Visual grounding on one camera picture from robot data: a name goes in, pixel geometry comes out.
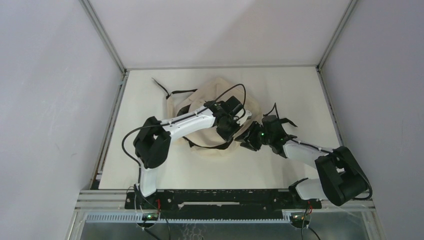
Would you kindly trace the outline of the beige canvas backpack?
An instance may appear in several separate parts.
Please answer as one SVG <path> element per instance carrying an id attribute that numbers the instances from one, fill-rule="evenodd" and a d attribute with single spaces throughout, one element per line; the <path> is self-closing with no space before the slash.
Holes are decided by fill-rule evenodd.
<path id="1" fill-rule="evenodd" d="M 239 149 L 238 138 L 263 113 L 258 101 L 247 93 L 242 83 L 233 84 L 217 77 L 190 94 L 175 106 L 175 90 L 166 96 L 168 116 L 159 122 L 170 141 L 188 143 L 200 155 L 225 156 Z"/>

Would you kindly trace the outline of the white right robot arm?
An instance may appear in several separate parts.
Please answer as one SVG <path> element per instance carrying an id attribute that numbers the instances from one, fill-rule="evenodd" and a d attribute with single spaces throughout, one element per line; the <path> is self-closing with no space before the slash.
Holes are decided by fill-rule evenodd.
<path id="1" fill-rule="evenodd" d="M 372 198 L 370 181 L 348 147 L 329 149 L 301 141 L 284 130 L 285 123 L 294 124 L 288 118 L 265 115 L 261 122 L 253 121 L 235 141 L 251 151 L 269 146 L 274 154 L 317 171 L 318 178 L 305 177 L 289 186 L 293 207 L 302 208 L 309 200 L 328 200 L 340 207 L 350 200 Z"/>

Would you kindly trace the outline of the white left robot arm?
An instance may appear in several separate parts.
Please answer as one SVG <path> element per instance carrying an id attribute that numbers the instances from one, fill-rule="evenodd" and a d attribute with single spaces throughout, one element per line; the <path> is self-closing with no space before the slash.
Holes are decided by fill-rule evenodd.
<path id="1" fill-rule="evenodd" d="M 236 133 L 252 117 L 252 113 L 235 97 L 226 101 L 207 101 L 194 111 L 170 119 L 158 120 L 149 117 L 143 126 L 130 131 L 137 133 L 133 140 L 135 156 L 132 158 L 139 168 L 137 202 L 149 209 L 156 203 L 157 168 L 169 153 L 172 142 L 196 131 L 215 128 L 224 143 L 212 146 L 213 150 L 225 150 L 235 139 Z"/>

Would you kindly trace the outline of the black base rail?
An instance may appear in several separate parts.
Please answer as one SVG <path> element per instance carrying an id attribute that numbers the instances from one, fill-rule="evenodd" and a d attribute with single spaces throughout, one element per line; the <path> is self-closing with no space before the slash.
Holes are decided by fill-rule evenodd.
<path id="1" fill-rule="evenodd" d="M 162 213 L 169 220 L 277 220 L 283 211 L 321 209 L 288 189 L 159 189 L 150 196 L 130 190 L 124 208 Z"/>

